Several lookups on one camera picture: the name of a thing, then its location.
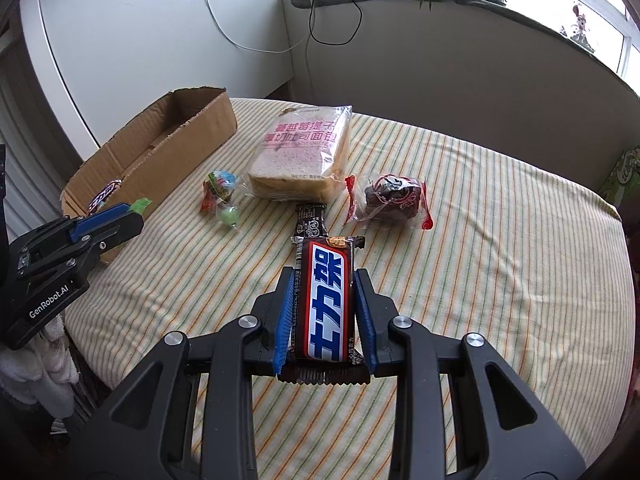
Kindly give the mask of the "black small snack packet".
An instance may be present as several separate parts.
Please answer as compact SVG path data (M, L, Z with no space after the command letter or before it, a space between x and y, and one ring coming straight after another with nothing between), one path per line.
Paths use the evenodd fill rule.
M326 204L301 203L296 206L296 225L292 234L293 243L307 238L321 238L328 235L326 230Z

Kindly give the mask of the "white cabinet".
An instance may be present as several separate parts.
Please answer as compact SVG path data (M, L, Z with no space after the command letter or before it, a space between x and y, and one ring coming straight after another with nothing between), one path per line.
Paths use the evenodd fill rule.
M171 90L263 98L293 75L282 0L21 0L20 14L40 87L82 158Z

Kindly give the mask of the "green candy packet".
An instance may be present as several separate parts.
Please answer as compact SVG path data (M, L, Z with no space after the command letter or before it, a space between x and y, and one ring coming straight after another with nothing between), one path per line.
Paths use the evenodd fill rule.
M135 212L136 214L141 214L143 216L145 213L145 209L148 208L151 204L152 200L150 200L149 198L138 198L129 206L128 210Z

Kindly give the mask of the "green patterned bag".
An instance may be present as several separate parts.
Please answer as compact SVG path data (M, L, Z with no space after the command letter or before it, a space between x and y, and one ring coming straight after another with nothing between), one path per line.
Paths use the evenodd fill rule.
M623 151L599 188L598 194L614 207L619 207L625 196L639 186L639 153L639 145Z

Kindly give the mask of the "Snickers bar in box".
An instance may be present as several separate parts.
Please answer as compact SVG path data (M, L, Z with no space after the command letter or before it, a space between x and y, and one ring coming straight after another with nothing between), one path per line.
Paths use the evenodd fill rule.
M108 182L102 190L93 197L88 205L88 214L95 214L98 212L107 202L111 195L113 195L122 186L122 180L114 179Z

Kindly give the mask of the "white towel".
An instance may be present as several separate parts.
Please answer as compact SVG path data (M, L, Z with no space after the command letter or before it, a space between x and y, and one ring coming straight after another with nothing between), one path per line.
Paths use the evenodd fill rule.
M18 406L41 405L56 419L75 408L72 385L79 382L62 315L57 315L18 350L1 346L1 392Z

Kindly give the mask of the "red chocolate cake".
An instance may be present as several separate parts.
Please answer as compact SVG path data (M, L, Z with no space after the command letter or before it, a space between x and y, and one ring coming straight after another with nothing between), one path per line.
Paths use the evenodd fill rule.
M400 174L351 174L345 178L348 194L346 223L372 221L393 226L433 229L426 183Z

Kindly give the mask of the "brown cardboard box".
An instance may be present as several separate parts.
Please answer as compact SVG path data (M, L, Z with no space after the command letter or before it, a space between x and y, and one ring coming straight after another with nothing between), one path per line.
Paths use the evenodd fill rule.
M224 88L184 88L168 92L126 123L87 159L61 193L62 213L89 214L92 201L111 182L120 185L107 207L151 201L152 216L181 182L238 130Z

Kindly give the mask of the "brown Snickers bar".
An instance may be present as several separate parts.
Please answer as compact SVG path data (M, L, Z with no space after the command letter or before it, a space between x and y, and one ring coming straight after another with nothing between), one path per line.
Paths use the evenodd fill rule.
M354 252L362 236L297 237L285 356L273 359L281 382L363 385L370 380L355 348Z

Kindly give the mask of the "colourful jelly candy bag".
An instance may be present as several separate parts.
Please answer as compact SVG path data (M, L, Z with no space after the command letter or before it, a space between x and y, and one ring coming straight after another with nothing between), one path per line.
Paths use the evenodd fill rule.
M238 207L232 203L237 184L235 175L229 171L215 170L206 174L200 213L212 214L227 228L235 229L240 218Z

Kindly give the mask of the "packaged sliced bread loaf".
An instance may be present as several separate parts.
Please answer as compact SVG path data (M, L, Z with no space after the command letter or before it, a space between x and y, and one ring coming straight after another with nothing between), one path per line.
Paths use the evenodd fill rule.
M287 108L262 135L243 181L264 200L329 203L341 193L352 107Z

